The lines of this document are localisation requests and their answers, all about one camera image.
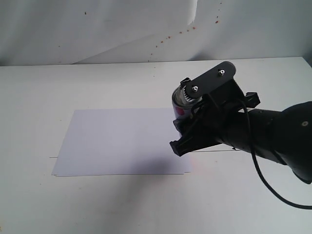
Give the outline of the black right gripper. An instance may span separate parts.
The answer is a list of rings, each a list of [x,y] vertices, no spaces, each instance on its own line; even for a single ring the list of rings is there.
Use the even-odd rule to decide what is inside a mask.
[[[222,144],[230,114],[244,106],[254,108],[260,103],[256,92],[244,94],[234,81],[201,98],[192,107],[192,115],[173,121],[180,139],[171,141],[170,146],[178,156]]]

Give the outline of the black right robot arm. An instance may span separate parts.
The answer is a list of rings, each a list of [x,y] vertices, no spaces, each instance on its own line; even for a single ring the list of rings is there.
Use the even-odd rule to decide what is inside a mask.
[[[256,94],[245,96],[234,81],[203,96],[195,115],[180,124],[181,138],[170,143],[175,154],[225,144],[255,152],[259,157],[290,167],[304,183],[312,181],[312,104],[284,111],[256,109]]]

